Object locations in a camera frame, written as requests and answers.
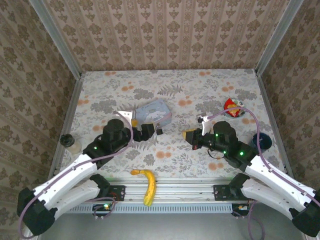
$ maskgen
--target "red object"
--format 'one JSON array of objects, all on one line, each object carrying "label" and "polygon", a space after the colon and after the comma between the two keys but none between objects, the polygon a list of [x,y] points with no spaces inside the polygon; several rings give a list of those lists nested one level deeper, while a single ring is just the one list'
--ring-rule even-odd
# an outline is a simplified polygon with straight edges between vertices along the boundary
[{"label": "red object", "polygon": [[[223,109],[226,110],[226,109],[230,109],[230,108],[234,108],[234,107],[237,107],[237,105],[231,100],[231,98],[229,98],[229,99],[224,103]],[[231,117],[236,118],[236,117],[239,116],[240,109],[238,109],[238,110],[232,110],[231,112],[230,112],[230,111],[226,111],[226,113],[229,114]]]}]

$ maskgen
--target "blue bowl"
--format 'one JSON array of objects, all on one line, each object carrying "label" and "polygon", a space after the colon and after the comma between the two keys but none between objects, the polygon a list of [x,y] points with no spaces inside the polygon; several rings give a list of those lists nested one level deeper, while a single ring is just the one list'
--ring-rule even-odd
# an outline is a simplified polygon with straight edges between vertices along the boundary
[{"label": "blue bowl", "polygon": [[[257,134],[253,135],[249,145],[253,148],[255,148],[258,151],[258,146],[257,146]],[[259,145],[261,148],[261,152],[264,153],[267,151],[269,148],[272,146],[272,140],[269,137],[268,134],[265,134],[263,132],[260,132],[260,138],[259,138]]]}]

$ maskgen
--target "wallpaper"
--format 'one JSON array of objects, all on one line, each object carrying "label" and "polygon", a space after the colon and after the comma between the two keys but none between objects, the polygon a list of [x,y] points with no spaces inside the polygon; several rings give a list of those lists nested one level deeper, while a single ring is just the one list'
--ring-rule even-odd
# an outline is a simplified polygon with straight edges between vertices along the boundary
[{"label": "wallpaper", "polygon": [[83,71],[254,68],[288,0],[45,0]]},{"label": "wallpaper", "polygon": [[0,239],[17,197],[47,180],[75,79],[27,0],[0,1]]},{"label": "wallpaper", "polygon": [[320,1],[303,2],[262,79],[295,177],[320,188]]}]

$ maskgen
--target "metal corner post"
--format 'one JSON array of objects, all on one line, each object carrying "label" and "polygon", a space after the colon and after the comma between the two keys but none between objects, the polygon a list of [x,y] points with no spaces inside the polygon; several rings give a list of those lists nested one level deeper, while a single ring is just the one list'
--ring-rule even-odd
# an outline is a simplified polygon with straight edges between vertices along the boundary
[{"label": "metal corner post", "polygon": [[[75,116],[75,112],[76,112],[76,108],[77,108],[77,103],[78,103],[79,96],[80,96],[80,93],[82,90],[82,85],[83,85],[85,75],[86,74],[82,74],[81,78],[75,82],[74,89],[73,89],[72,96],[71,96],[70,103],[69,103],[69,107],[68,107],[68,110],[65,115],[65,119],[64,119],[63,126],[62,126],[60,137],[62,134],[69,133],[69,131],[71,129],[73,119]],[[64,154],[65,154],[65,148],[61,144],[58,143],[56,146],[55,152],[54,152],[53,161],[51,164],[48,180],[53,177],[53,175],[56,171],[56,168],[59,166],[59,164],[61,163],[61,161],[64,157]]]},{"label": "metal corner post", "polygon": [[45,29],[52,38],[55,46],[62,55],[65,63],[69,67],[69,70],[72,72],[76,80],[80,79],[81,68],[79,67],[77,61],[74,59],[70,49],[68,48],[64,38],[60,34],[55,21],[50,15],[45,3],[43,0],[29,0],[33,6],[36,14],[39,16],[41,22],[43,23]]},{"label": "metal corner post", "polygon": [[278,25],[276,26],[266,48],[261,55],[258,64],[255,67],[258,76],[261,76],[265,71],[268,63],[270,62],[272,56],[276,52],[281,40],[286,34],[291,22],[296,16],[299,8],[301,7],[304,0],[290,0]]},{"label": "metal corner post", "polygon": [[266,112],[267,112],[267,114],[269,116],[271,127],[272,127],[272,130],[274,132],[274,138],[275,138],[275,141],[276,141],[276,143],[278,145],[278,148],[279,148],[279,153],[281,155],[282,161],[283,161],[283,163],[285,165],[285,168],[287,170],[287,174],[290,177],[293,178],[294,174],[292,172],[292,169],[291,169],[291,166],[290,166],[290,163],[289,163],[286,151],[285,151],[284,143],[282,142],[282,139],[281,139],[281,136],[280,136],[280,132],[279,132],[279,129],[278,129],[278,126],[277,126],[277,122],[276,122],[274,113],[272,111],[271,104],[269,102],[264,83],[262,82],[261,76],[258,75],[256,78],[257,78],[257,81],[258,81],[258,84],[259,84],[259,87],[260,87],[260,90],[261,90],[261,95],[262,95],[262,98],[263,98],[263,101],[264,101],[264,104],[265,104]]}]

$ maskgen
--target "black bracket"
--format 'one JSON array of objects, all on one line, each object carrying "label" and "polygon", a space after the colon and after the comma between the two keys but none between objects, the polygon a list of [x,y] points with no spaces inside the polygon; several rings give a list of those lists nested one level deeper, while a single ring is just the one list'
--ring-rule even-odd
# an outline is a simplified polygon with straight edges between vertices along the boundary
[{"label": "black bracket", "polygon": [[[20,217],[26,205],[35,197],[34,191],[24,188],[19,192],[16,214]],[[55,222],[56,207],[50,210],[44,206],[44,201],[38,199],[26,211],[23,222],[33,235],[38,236],[48,230]]]},{"label": "black bracket", "polygon": [[[109,188],[108,193],[104,197],[109,197],[113,198],[116,202],[123,202],[125,200],[125,195],[126,195],[126,186],[124,185],[112,185]],[[105,204],[101,204],[99,202],[105,202],[105,200],[97,201],[96,204],[92,205],[92,211],[95,211],[96,208],[96,216],[98,217],[104,217],[106,216],[110,210],[114,207],[113,204],[111,203],[109,205],[109,208],[105,208]]]},{"label": "black bracket", "polygon": [[246,180],[250,179],[248,175],[238,173],[228,185],[214,185],[214,199],[216,201],[247,201],[241,188]]},{"label": "black bracket", "polygon": [[249,213],[249,205],[248,204],[232,204],[232,216],[240,217],[241,216],[247,216]]},{"label": "black bracket", "polygon": [[[314,199],[320,201],[320,189],[314,192]],[[294,208],[289,211],[292,215],[292,223],[304,234],[315,238],[320,231],[320,207],[314,202],[305,203],[305,209],[298,212]]]}]

